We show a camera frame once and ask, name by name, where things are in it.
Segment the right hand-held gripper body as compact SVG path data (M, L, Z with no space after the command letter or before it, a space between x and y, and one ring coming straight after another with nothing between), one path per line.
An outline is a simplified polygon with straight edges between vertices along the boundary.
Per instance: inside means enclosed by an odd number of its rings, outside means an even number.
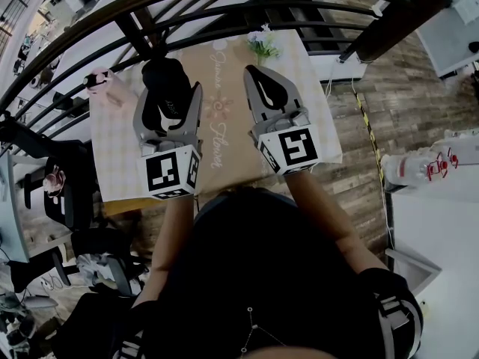
M307 170L321 162L318 128L309 120L306 108L261 120L250 133L277 175Z

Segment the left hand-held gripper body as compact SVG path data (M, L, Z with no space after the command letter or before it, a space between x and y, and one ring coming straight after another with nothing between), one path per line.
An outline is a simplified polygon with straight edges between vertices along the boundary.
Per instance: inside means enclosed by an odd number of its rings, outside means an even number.
M141 156L136 164L145 197L170 200L195 193L201 161L196 135L159 137L142 133L139 146Z

